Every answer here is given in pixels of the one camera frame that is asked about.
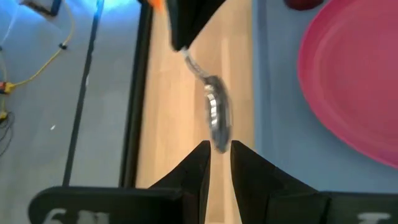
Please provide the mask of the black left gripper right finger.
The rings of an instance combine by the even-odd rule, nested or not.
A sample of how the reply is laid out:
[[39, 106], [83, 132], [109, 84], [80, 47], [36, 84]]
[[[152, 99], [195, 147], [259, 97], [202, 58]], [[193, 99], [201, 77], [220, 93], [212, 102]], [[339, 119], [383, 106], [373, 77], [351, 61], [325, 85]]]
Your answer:
[[318, 191], [236, 140], [230, 159], [243, 224], [398, 224], [398, 194]]

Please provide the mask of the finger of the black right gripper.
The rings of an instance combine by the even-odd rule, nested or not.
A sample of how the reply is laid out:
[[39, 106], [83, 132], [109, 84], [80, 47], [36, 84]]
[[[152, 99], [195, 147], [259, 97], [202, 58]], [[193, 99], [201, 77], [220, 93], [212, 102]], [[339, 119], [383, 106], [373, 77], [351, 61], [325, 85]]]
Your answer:
[[174, 51], [189, 46], [226, 0], [166, 0]]

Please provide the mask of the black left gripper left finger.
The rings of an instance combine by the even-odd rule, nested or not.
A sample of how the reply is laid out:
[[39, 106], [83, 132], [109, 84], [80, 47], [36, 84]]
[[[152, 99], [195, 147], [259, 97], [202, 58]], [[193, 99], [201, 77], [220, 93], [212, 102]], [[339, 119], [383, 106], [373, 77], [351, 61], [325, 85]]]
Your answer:
[[211, 145], [202, 141], [147, 189], [51, 187], [30, 202], [30, 224], [204, 224]]

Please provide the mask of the metal spoon orange handle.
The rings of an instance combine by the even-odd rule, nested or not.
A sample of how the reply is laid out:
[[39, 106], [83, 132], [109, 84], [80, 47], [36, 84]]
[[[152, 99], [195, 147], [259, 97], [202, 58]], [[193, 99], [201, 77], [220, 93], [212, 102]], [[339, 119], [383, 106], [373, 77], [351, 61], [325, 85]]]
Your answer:
[[[166, 10], [168, 15], [166, 0], [144, 1], [149, 3], [155, 10]], [[226, 147], [231, 137], [232, 127], [228, 91], [221, 77], [212, 75], [201, 68], [197, 61], [191, 56], [189, 49], [190, 47], [184, 47], [178, 52], [182, 54], [189, 70], [204, 85], [207, 122], [211, 138], [215, 144], [216, 150], [220, 154], [223, 154], [227, 151]]]

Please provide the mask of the blue plastic tray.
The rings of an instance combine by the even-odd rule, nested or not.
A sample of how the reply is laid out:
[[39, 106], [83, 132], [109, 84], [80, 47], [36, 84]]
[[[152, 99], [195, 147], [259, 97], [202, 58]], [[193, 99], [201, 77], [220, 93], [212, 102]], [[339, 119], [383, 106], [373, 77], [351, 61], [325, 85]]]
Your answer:
[[297, 80], [297, 54], [317, 9], [253, 0], [255, 150], [317, 190], [398, 193], [398, 170], [336, 138], [315, 117]]

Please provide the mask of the dark red faceted cup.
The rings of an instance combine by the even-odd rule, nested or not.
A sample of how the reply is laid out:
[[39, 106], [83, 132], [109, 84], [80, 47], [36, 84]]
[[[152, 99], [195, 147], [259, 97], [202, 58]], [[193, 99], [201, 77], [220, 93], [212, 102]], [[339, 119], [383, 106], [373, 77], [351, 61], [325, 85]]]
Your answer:
[[306, 11], [318, 7], [325, 0], [284, 0], [284, 3], [290, 9], [296, 11]]

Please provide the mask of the pink red plate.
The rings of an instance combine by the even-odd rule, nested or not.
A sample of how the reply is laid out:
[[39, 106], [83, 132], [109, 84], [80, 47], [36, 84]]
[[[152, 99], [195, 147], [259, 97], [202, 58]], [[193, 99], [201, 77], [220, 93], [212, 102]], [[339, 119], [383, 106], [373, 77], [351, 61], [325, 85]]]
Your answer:
[[303, 35], [297, 76], [329, 131], [398, 169], [398, 0], [329, 0]]

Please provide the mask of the black aluminium table frame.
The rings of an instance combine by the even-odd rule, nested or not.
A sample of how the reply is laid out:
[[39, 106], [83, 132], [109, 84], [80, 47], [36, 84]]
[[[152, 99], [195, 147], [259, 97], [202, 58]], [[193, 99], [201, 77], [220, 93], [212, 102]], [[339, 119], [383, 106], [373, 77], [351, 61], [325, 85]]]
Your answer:
[[149, 3], [144, 0], [138, 1], [141, 4], [141, 12], [132, 68], [131, 91], [124, 134], [124, 151], [119, 178], [119, 186], [123, 188], [134, 188], [136, 186], [147, 65], [154, 11]]

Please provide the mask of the white panel dark frame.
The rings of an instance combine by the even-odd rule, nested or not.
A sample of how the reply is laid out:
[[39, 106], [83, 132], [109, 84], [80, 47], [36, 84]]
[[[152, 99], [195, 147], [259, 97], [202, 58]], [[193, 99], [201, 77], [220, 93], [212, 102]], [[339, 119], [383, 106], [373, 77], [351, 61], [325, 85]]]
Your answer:
[[26, 6], [42, 16], [55, 17], [58, 15], [62, 0], [20, 0], [18, 5]]

